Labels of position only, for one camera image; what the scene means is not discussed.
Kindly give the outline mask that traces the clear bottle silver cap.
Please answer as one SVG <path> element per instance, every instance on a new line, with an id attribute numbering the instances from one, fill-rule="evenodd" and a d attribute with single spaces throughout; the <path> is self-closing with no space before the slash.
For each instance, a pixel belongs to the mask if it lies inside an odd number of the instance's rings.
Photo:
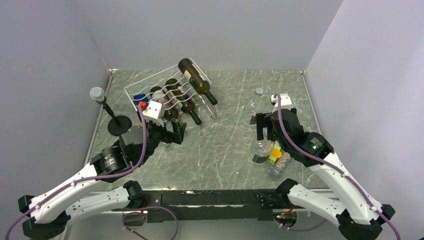
<path id="1" fill-rule="evenodd" d="M 264 113 L 267 103 L 265 97 L 263 88 L 257 87 L 254 95 L 246 99 L 241 116 L 245 126 L 253 126 L 255 121 L 252 120 L 252 118 L 254 118 L 257 113 Z"/>

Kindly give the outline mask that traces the dark green wine bottle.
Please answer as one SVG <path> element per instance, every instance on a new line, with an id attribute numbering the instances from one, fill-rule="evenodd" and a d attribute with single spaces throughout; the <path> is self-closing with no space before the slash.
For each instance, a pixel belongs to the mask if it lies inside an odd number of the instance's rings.
<path id="1" fill-rule="evenodd" d="M 179 107 L 183 113 L 189 114 L 196 125 L 200 125 L 202 120 L 197 115 L 195 103 L 190 99 L 182 85 L 175 78 L 170 78 L 165 82 L 165 88 L 178 100 Z"/>

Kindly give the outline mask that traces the labelled dark wine bottle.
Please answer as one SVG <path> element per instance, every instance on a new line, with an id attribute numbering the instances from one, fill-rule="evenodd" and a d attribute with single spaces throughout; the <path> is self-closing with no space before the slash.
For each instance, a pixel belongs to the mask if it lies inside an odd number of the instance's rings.
<path id="1" fill-rule="evenodd" d="M 153 88 L 150 89 L 149 92 L 151 93 L 151 98 L 150 98 L 151 100 L 164 105 L 164 108 L 165 108 L 164 118 L 167 121 L 171 121 L 172 119 L 176 119 L 176 120 L 178 119 L 179 112 L 175 107 L 173 107 L 173 102 L 168 97 L 168 95 L 166 94 L 165 90 L 163 90 L 162 87 L 154 86 Z"/>

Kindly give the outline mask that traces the olive green wine bottle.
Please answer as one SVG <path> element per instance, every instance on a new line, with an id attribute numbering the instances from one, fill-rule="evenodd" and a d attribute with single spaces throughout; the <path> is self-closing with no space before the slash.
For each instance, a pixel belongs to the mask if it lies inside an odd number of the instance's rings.
<path id="1" fill-rule="evenodd" d="M 189 58 L 180 60 L 178 69 L 184 74 L 190 85 L 198 94 L 205 95 L 213 106 L 218 103 L 218 100 L 211 92 L 210 83 L 201 77 L 200 72 Z"/>

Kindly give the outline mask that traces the blue glass bottle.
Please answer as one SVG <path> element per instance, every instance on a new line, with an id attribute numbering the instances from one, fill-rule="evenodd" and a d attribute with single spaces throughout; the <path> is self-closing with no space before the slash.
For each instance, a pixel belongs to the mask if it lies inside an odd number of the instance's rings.
<path id="1" fill-rule="evenodd" d="M 132 101 L 134 105 L 137 106 L 140 102 L 148 103 L 150 99 L 146 96 L 146 94 L 141 93 L 141 94 L 134 95 Z"/>

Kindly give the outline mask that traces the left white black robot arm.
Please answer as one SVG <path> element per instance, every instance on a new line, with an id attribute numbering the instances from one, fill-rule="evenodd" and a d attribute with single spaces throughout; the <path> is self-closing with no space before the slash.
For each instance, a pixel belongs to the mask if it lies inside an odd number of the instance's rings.
<path id="1" fill-rule="evenodd" d="M 39 196 L 21 197 L 19 210 L 28 217 L 22 223 L 23 234 L 32 240 L 49 240 L 73 223 L 102 212 L 159 206 L 161 194 L 143 191 L 134 180 L 102 194 L 89 194 L 141 167 L 160 143 L 181 144 L 187 123 L 173 119 L 170 124 L 171 131 L 152 121 L 146 128 L 132 126 L 65 182 Z"/>

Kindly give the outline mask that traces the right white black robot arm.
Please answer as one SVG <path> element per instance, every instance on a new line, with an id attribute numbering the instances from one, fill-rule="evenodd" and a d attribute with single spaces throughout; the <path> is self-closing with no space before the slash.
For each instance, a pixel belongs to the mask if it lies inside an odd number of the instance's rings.
<path id="1" fill-rule="evenodd" d="M 372 198 L 344 167 L 333 146 L 319 133 L 305 131 L 295 108 L 258 113 L 258 140 L 278 142 L 295 161 L 319 176 L 336 194 L 324 197 L 287 178 L 276 189 L 276 202 L 305 208 L 334 224 L 347 240 L 375 240 L 395 210 Z"/>

